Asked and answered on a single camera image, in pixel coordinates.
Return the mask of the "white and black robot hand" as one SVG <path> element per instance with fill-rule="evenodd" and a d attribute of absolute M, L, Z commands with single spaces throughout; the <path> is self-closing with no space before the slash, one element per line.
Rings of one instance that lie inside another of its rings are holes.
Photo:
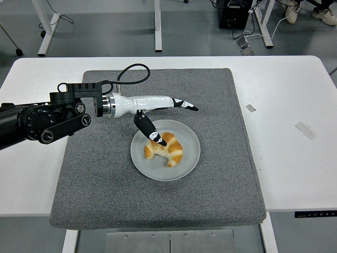
<path fill-rule="evenodd" d="M 145 113 L 167 108 L 185 108 L 192 111 L 199 110 L 189 102 L 163 95 L 125 97 L 117 93 L 111 93 L 104 96 L 103 101 L 103 113 L 109 114 L 115 119 L 126 113 L 134 115 L 134 124 L 143 135 L 164 147 L 166 146 L 166 141 L 162 139 L 156 127 Z"/>

